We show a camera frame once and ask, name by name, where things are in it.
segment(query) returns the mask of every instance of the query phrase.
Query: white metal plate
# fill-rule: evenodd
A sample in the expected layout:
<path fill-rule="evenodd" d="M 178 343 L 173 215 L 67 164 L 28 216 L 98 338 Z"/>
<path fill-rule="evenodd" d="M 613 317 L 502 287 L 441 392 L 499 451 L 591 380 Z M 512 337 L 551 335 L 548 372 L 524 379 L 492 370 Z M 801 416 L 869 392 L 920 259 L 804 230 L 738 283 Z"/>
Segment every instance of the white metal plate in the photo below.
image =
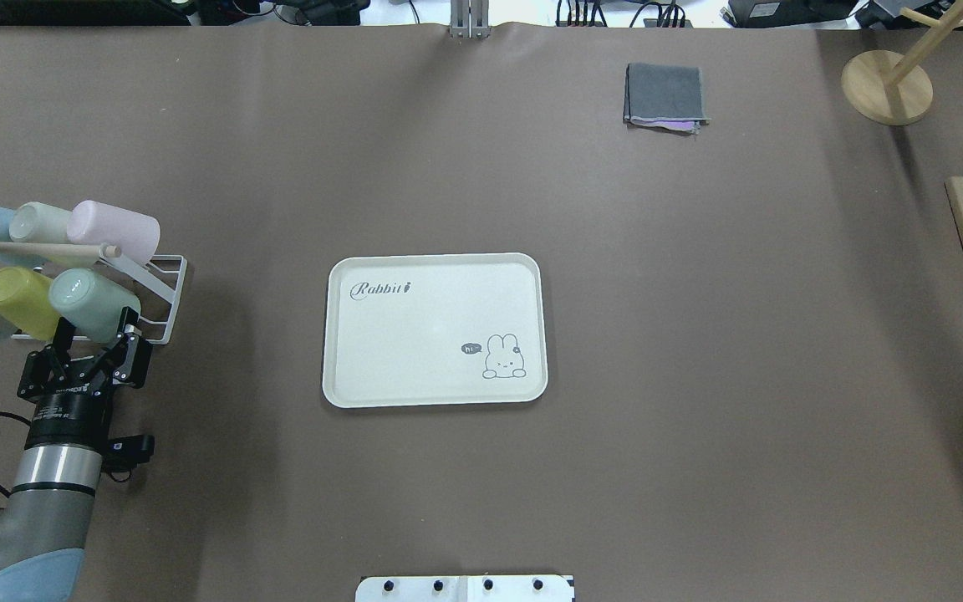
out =
<path fill-rule="evenodd" d="M 547 385 L 530 256 L 352 257 L 329 272 L 322 391 L 333 405 L 513 403 Z"/>
<path fill-rule="evenodd" d="M 355 590 L 355 602 L 573 602 L 573 600 L 574 578 L 562 575 L 367 578 L 363 579 Z"/>

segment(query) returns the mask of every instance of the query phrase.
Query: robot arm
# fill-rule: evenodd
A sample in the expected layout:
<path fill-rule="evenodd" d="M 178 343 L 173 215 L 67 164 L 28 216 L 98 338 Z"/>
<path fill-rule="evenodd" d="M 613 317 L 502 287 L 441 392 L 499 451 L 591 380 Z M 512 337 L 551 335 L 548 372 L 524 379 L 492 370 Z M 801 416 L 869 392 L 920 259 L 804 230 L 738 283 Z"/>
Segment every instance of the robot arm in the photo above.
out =
<path fill-rule="evenodd" d="M 150 343 L 125 308 L 99 355 L 69 358 L 74 328 L 29 355 L 18 396 L 35 404 L 7 506 L 0 509 L 0 602 L 64 602 L 84 560 L 95 488 L 104 469 L 127 470 L 153 452 L 147 435 L 108 439 L 118 386 L 143 386 Z"/>

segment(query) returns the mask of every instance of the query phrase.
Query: light blue cover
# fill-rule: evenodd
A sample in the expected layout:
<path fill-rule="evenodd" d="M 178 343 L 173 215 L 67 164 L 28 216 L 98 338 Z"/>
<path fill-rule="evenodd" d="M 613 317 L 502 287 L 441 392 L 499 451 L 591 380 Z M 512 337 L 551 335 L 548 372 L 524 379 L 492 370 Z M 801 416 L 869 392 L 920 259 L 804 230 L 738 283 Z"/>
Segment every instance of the light blue cover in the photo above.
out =
<path fill-rule="evenodd" d="M 81 548 L 56 549 L 0 571 L 0 602 L 65 602 L 84 562 Z"/>

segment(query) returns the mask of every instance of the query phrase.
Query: yellow cup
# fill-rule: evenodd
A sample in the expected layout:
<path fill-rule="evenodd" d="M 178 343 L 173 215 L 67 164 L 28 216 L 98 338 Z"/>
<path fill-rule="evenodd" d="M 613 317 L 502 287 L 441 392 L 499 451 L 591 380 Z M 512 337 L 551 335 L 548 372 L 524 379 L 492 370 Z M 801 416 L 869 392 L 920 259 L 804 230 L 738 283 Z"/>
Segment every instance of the yellow cup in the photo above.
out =
<path fill-rule="evenodd" d="M 51 340 L 60 315 L 51 308 L 51 279 L 20 267 L 0 270 L 0 316 L 35 339 Z"/>

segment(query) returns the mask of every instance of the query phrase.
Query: round wooden base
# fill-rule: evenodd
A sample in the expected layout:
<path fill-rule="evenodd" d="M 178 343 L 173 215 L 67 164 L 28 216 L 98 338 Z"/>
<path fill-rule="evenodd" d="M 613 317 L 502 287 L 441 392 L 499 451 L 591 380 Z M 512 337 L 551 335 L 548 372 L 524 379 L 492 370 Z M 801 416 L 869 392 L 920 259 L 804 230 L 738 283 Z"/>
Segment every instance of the round wooden base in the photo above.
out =
<path fill-rule="evenodd" d="M 883 83 L 883 77 L 901 59 L 902 54 L 889 50 L 870 50 L 845 64 L 842 91 L 861 115 L 886 125 L 909 125 L 928 113 L 934 92 L 930 77 L 920 66 L 897 84 Z"/>

